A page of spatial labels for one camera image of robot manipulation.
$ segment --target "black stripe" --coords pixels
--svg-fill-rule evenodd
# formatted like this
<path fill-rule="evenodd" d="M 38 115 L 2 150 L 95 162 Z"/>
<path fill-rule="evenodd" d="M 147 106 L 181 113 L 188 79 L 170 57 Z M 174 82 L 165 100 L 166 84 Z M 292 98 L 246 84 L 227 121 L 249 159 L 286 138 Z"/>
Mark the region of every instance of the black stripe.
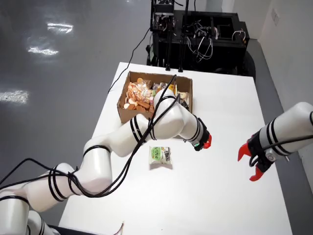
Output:
<path fill-rule="evenodd" d="M 269 135 L 269 125 L 271 124 L 271 122 L 268 124 L 267 128 L 266 128 L 266 136 L 268 137 L 268 142 L 269 144 L 273 144 L 270 135 Z M 278 150 L 276 149 L 276 147 L 272 148 L 274 150 L 275 153 L 277 153 L 280 156 L 283 156 L 283 154 L 281 154 L 280 152 L 278 152 Z"/>
<path fill-rule="evenodd" d="M 49 171 L 49 176 L 48 176 L 48 185 L 49 185 L 49 189 L 51 192 L 51 195 L 54 197 L 54 199 L 58 202 L 63 202 L 63 200 L 59 199 L 57 197 L 57 195 L 55 195 L 53 187 L 52 187 L 52 182 L 51 182 L 51 177 L 52 177 L 52 171 Z"/>
<path fill-rule="evenodd" d="M 173 99 L 175 99 L 176 97 L 175 96 L 172 96 L 172 95 L 167 95 L 167 96 L 165 96 L 165 97 L 162 97 L 162 99 L 161 99 L 161 101 L 159 101 L 159 103 L 161 103 L 162 101 L 164 101 L 165 99 L 168 99 L 168 98 L 173 98 Z M 154 129 L 154 127 L 152 127 L 152 135 L 153 135 L 153 140 L 157 140 L 156 139 L 156 136 L 155 136 L 155 129 Z"/>
<path fill-rule="evenodd" d="M 136 134 L 136 132 L 135 132 L 135 130 L 134 130 L 133 119 L 131 119 L 130 124 L 131 124 L 131 129 L 132 129 L 133 135 L 134 135 L 136 141 L 139 142 L 139 139 L 138 139 L 138 137 L 137 137 L 137 134 Z"/>
<path fill-rule="evenodd" d="M 59 190 L 59 188 L 58 188 L 57 180 L 56 180 L 56 174 L 53 174 L 52 177 L 53 177 L 53 185 L 54 185 L 54 188 L 55 188 L 56 193 L 59 195 L 59 197 L 61 197 L 62 199 L 65 200 L 66 197 L 63 196 L 63 194 L 60 192 L 60 190 Z"/>
<path fill-rule="evenodd" d="M 199 120 L 197 119 L 197 121 L 198 121 L 198 124 L 199 124 L 199 129 L 198 129 L 198 131 L 197 131 L 197 134 L 196 134 L 196 136 L 190 141 L 190 142 L 192 142 L 192 141 L 194 141 L 194 140 L 196 140 L 197 138 L 198 138 L 198 136 L 199 136 L 199 134 L 200 134 L 200 130 L 201 130 L 201 123 L 199 122 Z"/>
<path fill-rule="evenodd" d="M 40 219 L 41 219 L 41 227 L 40 227 L 40 231 L 39 231 L 39 234 L 38 234 L 38 235 L 42 235 L 42 233 L 43 233 L 43 228 L 44 228 L 44 221 L 43 221 L 43 219 L 41 218 L 41 216 L 40 216 Z"/>
<path fill-rule="evenodd" d="M 276 119 L 274 119 L 273 122 L 272 122 L 271 131 L 272 131 L 272 135 L 273 135 L 274 141 L 275 141 L 275 143 L 277 143 L 277 142 L 278 142 L 278 139 L 277 139 L 277 137 L 276 137 L 275 130 L 274 130 L 274 122 L 275 122 L 275 120 L 276 120 Z M 288 155 L 291 154 L 290 152 L 288 152 L 287 150 L 285 150 L 285 149 L 283 148 L 283 146 L 278 145 L 277 147 L 278 147 L 283 153 L 288 154 Z"/>
<path fill-rule="evenodd" d="M 311 121 L 311 123 L 312 123 L 312 125 L 313 125 L 312 115 L 313 115 L 313 111 L 310 113 L 310 121 Z"/>
<path fill-rule="evenodd" d="M 111 151 L 110 151 L 107 147 L 105 147 L 105 146 L 103 146 L 103 145 L 95 145 L 95 146 L 91 146 L 90 148 L 88 148 L 88 149 L 84 152 L 83 157 L 84 157 L 90 150 L 93 150 L 93 149 L 95 149 L 95 148 L 103 148 L 103 149 L 107 150 L 109 153 L 111 153 Z"/>
<path fill-rule="evenodd" d="M 21 197 L 21 196 L 17 196 L 17 195 L 8 195 L 5 197 L 2 197 L 2 198 L 0 198 L 0 201 L 7 200 L 7 199 L 18 199 L 18 200 L 26 202 L 30 206 L 29 201 L 26 198 Z"/>
<path fill-rule="evenodd" d="M 136 127 L 139 137 L 142 138 L 142 134 L 137 123 L 137 116 L 134 117 L 134 123 L 135 123 L 135 127 Z"/>
<path fill-rule="evenodd" d="M 43 222 L 43 233 L 42 233 L 42 235 L 44 235 L 45 234 L 45 222 L 44 222 L 44 220 L 41 218 L 41 220 L 42 220 L 42 222 Z"/>
<path fill-rule="evenodd" d="M 197 130 L 196 130 L 196 133 L 194 134 L 193 137 L 191 137 L 190 139 L 188 139 L 187 141 L 192 141 L 192 139 L 196 138 L 198 136 L 198 132 L 199 132 L 199 129 L 200 129 L 200 123 L 199 123 L 199 120 L 197 119 L 197 117 L 195 116 L 196 118 L 196 121 L 197 121 Z"/>
<path fill-rule="evenodd" d="M 78 171 L 78 167 L 76 167 L 76 169 L 72 172 L 72 173 L 68 173 L 68 175 L 73 175 L 76 171 Z M 69 189 L 72 191 L 72 193 L 74 193 L 75 195 L 79 196 L 79 194 L 77 194 L 73 188 L 72 188 L 72 179 L 71 177 L 68 177 L 67 178 L 67 181 L 68 181 L 68 186 L 69 186 Z"/>

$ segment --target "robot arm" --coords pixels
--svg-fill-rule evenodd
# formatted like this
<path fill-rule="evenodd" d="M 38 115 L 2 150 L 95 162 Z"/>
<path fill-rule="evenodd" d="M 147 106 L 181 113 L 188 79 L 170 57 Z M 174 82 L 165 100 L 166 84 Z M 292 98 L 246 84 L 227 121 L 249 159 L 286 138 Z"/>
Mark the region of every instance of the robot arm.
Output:
<path fill-rule="evenodd" d="M 238 153 L 251 157 L 249 165 L 256 164 L 251 181 L 259 180 L 276 161 L 313 142 L 313 106 L 301 102 L 275 118 L 255 133 Z"/>
<path fill-rule="evenodd" d="M 158 92 L 155 96 L 155 106 L 161 99 L 161 93 Z M 147 135 L 145 142 L 151 139 L 170 139 L 181 136 L 190 142 L 196 151 L 208 148 L 211 145 L 211 135 L 200 118 L 188 112 L 177 102 L 164 114 L 174 100 L 173 92 L 166 90 L 156 111 L 155 119 L 160 118 Z M 84 147 L 84 158 L 79 170 L 74 171 L 66 163 L 61 163 L 54 169 L 66 174 L 72 172 L 84 190 L 96 195 L 112 183 L 111 152 L 115 152 L 120 157 L 130 154 L 148 127 L 149 121 L 139 114 L 117 131 L 89 140 Z M 0 217 L 4 218 L 0 220 L 0 235 L 6 234 L 7 231 L 11 234 L 24 234 L 18 231 L 12 233 L 12 229 L 17 229 L 15 226 L 17 220 L 23 221 L 20 227 L 26 229 L 29 205 L 34 210 L 43 212 L 74 194 L 83 194 L 67 177 L 58 176 L 52 171 L 46 172 L 44 176 L 46 177 L 34 182 L 0 189 Z"/>

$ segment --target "black wire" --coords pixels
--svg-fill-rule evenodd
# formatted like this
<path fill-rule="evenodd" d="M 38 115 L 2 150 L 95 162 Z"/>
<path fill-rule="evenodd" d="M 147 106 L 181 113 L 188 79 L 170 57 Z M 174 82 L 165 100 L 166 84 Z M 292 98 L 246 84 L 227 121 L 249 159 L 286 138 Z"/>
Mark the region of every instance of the black wire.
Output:
<path fill-rule="evenodd" d="M 254 161 L 252 161 L 255 157 L 256 156 L 250 158 L 250 160 L 249 160 L 249 166 L 250 167 L 253 167 L 258 162 L 259 157 L 257 157 Z"/>
<path fill-rule="evenodd" d="M 149 40 L 149 46 L 151 46 L 151 37 L 152 37 L 153 32 L 150 35 L 150 40 Z"/>
<path fill-rule="evenodd" d="M 146 32 L 146 34 L 145 34 L 145 36 L 143 37 L 143 39 L 141 39 L 141 41 L 139 42 L 139 44 L 134 48 L 134 50 L 133 50 L 133 52 L 132 52 L 132 56 L 131 56 L 131 59 L 129 60 L 129 62 L 128 62 L 128 65 L 127 65 L 127 67 L 126 67 L 126 69 L 124 69 L 122 72 L 121 72 L 121 74 L 119 75 L 119 77 L 113 82 L 113 84 L 112 84 L 112 86 L 110 87 L 110 89 L 109 89 L 109 91 L 108 91 L 108 93 L 110 92 L 110 90 L 112 89 L 112 87 L 114 86 L 114 84 L 119 80 L 119 78 L 121 77 L 121 75 L 123 74 L 123 72 L 125 72 L 127 69 L 128 69 L 128 67 L 129 67 L 129 64 L 131 63 L 131 61 L 132 61 L 132 58 L 133 58 L 133 55 L 134 55 L 134 51 L 139 47 L 139 45 L 142 43 L 142 41 L 146 38 L 146 36 L 147 36 L 147 34 L 148 34 L 148 32 L 149 32 L 149 30 L 150 30 L 150 27 L 148 28 L 148 30 L 147 30 L 147 32 Z"/>
<path fill-rule="evenodd" d="M 309 139 L 313 139 L 313 135 L 309 135 L 309 136 L 301 136 L 301 137 L 295 137 L 295 138 L 291 138 L 285 141 L 281 141 L 281 142 L 277 142 L 277 143 L 273 143 L 270 144 L 268 146 L 265 146 L 262 148 L 262 150 L 267 150 L 269 148 L 278 146 L 278 145 L 282 145 L 282 144 L 286 144 L 286 143 L 293 143 L 293 142 L 298 142 L 298 141 L 305 141 L 305 140 L 309 140 Z"/>
<path fill-rule="evenodd" d="M 180 3 L 178 3 L 178 2 L 176 2 L 176 1 L 174 1 L 177 5 L 179 5 L 179 6 L 184 6 L 183 4 L 180 4 Z"/>
<path fill-rule="evenodd" d="M 129 167 L 130 167 L 130 163 L 133 159 L 133 156 L 135 155 L 135 153 L 138 151 L 138 149 L 141 147 L 141 145 L 143 144 L 143 142 L 145 141 L 146 137 L 148 136 L 148 134 L 151 132 L 151 130 L 153 129 L 153 127 L 156 125 L 156 123 L 174 106 L 174 104 L 180 99 L 180 95 L 178 95 L 175 100 L 171 103 L 171 105 L 169 105 L 169 107 L 167 107 L 167 109 L 160 114 L 160 116 L 154 121 L 154 118 L 156 116 L 156 112 L 157 112 L 157 109 L 160 105 L 160 103 L 166 99 L 166 97 L 164 98 L 164 94 L 165 94 L 165 91 L 168 89 L 168 87 L 170 86 L 170 84 L 173 82 L 173 80 L 176 78 L 176 75 L 174 75 L 171 79 L 171 81 L 167 84 L 167 86 L 165 87 L 165 89 L 163 90 L 161 96 L 160 96 L 160 99 L 158 101 L 158 103 L 156 104 L 156 108 L 155 108 L 155 111 L 153 113 L 153 116 L 152 118 L 149 120 L 149 123 L 148 123 L 148 128 L 147 130 L 145 131 L 145 133 L 143 134 L 142 138 L 139 140 L 139 142 L 137 143 L 137 145 L 135 146 L 131 156 L 129 157 L 129 159 L 127 160 L 122 172 L 119 174 L 119 176 L 114 180 L 114 182 L 112 182 L 106 189 L 104 189 L 103 191 L 101 191 L 100 193 L 97 193 L 97 194 L 91 194 L 89 193 L 88 191 L 86 191 L 84 189 L 84 187 L 80 184 L 78 178 L 71 172 L 69 172 L 68 174 L 62 172 L 62 171 L 59 171 L 57 169 L 54 169 L 54 168 L 50 168 L 48 166 L 45 166 L 44 164 L 38 162 L 37 160 L 35 159 L 32 159 L 32 158 L 27 158 L 27 159 L 24 159 L 23 161 L 21 161 L 13 170 L 11 170 L 1 181 L 0 181 L 0 185 L 14 172 L 16 171 L 22 164 L 24 164 L 25 162 L 27 161 L 31 161 L 31 162 L 34 162 L 36 163 L 37 165 L 43 167 L 44 169 L 48 170 L 48 171 L 51 171 L 52 173 L 49 175 L 49 174 L 46 174 L 46 175 L 42 175 L 42 176 L 39 176 L 39 177 L 36 177 L 36 178 L 33 178 L 33 179 L 28 179 L 28 180 L 23 180 L 23 181 L 19 181 L 19 182 L 15 182 L 15 183 L 12 183 L 12 184 L 8 184 L 8 185 L 5 185 L 3 187 L 0 187 L 0 190 L 4 189 L 4 188 L 7 188 L 7 187 L 10 187 L 10 186 L 15 186 L 15 185 L 18 185 L 18 184 L 23 184 L 23 183 L 29 183 L 29 182 L 33 182 L 33 181 L 36 181 L 36 180 L 40 180 L 40 179 L 44 179 L 44 178 L 48 178 L 50 176 L 65 176 L 65 177 L 68 177 L 69 178 L 69 182 L 73 182 L 77 188 L 81 191 L 81 193 L 87 197 L 104 197 L 104 196 L 107 196 L 111 193 L 113 193 L 115 190 L 118 189 L 118 187 L 123 183 L 123 181 L 125 180 L 126 178 L 126 175 L 128 173 L 128 170 L 129 170 Z M 116 182 L 122 177 L 122 179 L 120 180 L 120 182 L 110 191 L 108 191 L 109 189 L 111 189 L 112 186 L 114 186 L 116 184 Z"/>
<path fill-rule="evenodd" d="M 295 138 L 291 138 L 291 139 L 288 139 L 285 141 L 280 141 L 277 143 L 269 144 L 269 145 L 265 146 L 264 148 L 262 148 L 262 151 L 266 151 L 267 149 L 273 148 L 273 147 L 278 146 L 278 145 L 282 145 L 282 144 L 286 144 L 286 143 L 293 143 L 293 142 L 298 142 L 298 141 L 305 141 L 305 140 L 309 140 L 309 139 L 313 139 L 313 135 L 295 137 Z M 250 160 L 249 160 L 249 166 L 250 167 L 254 166 L 258 162 L 258 160 L 259 160 L 258 157 L 254 161 L 252 161 L 255 157 L 256 156 L 250 158 Z"/>

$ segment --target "plastic wrapper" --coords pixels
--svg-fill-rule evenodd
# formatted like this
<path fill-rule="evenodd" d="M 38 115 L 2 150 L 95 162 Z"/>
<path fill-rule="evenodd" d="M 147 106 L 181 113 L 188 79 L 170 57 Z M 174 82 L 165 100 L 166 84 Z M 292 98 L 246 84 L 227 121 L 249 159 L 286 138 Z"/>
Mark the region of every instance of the plastic wrapper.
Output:
<path fill-rule="evenodd" d="M 131 82 L 127 89 L 127 98 L 133 101 L 143 101 L 149 104 L 153 91 L 150 89 L 151 81 L 139 78 L 137 82 Z"/>
<path fill-rule="evenodd" d="M 179 103 L 189 110 L 189 93 L 188 92 L 178 92 L 180 94 Z"/>
<path fill-rule="evenodd" d="M 164 89 L 166 86 L 167 83 L 165 82 L 161 82 L 160 84 L 155 83 L 152 87 L 153 90 L 152 96 L 153 97 L 156 96 L 156 94 L 162 89 Z M 177 84 L 171 84 L 168 89 L 170 89 L 174 93 L 174 95 L 177 95 Z"/>
<path fill-rule="evenodd" d="M 170 147 L 151 147 L 149 153 L 149 164 L 166 164 L 171 165 Z"/>

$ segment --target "cardboard box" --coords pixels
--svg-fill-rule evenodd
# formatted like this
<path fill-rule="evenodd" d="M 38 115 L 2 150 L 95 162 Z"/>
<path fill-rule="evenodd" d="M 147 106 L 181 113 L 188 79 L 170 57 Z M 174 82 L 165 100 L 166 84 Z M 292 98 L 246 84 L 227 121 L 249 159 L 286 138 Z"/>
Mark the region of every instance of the cardboard box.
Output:
<path fill-rule="evenodd" d="M 135 117 L 137 114 L 143 114 L 146 119 L 152 117 L 152 113 L 149 112 L 140 112 L 138 110 L 127 110 L 124 109 L 126 92 L 128 89 L 128 85 L 130 82 L 136 82 L 138 78 L 142 78 L 144 80 L 151 80 L 152 85 L 154 83 L 166 82 L 168 83 L 172 79 L 172 75 L 165 74 L 155 74 L 155 73 L 143 73 L 143 72 L 132 72 L 130 71 L 127 75 L 122 94 L 117 103 L 117 110 L 119 117 L 121 118 L 122 123 L 128 122 L 130 119 Z M 176 77 L 177 89 L 180 92 L 188 92 L 189 93 L 189 111 L 192 113 L 192 79 L 187 77 Z"/>

